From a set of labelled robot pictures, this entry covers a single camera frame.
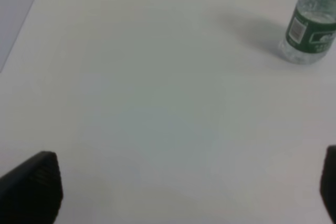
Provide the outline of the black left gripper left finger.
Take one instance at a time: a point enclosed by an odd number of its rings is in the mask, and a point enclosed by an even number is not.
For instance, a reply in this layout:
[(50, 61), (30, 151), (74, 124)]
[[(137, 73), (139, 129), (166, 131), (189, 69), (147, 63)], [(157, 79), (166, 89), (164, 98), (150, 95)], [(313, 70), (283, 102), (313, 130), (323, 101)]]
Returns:
[(62, 200), (55, 152), (41, 151), (1, 177), (1, 223), (54, 223)]

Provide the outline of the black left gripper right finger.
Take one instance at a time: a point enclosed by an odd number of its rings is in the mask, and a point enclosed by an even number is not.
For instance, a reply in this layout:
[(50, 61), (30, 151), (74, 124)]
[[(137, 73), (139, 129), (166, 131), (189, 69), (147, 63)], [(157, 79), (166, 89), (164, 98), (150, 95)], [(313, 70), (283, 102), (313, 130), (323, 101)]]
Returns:
[(320, 195), (332, 223), (335, 223), (335, 180), (335, 145), (330, 145), (324, 158)]

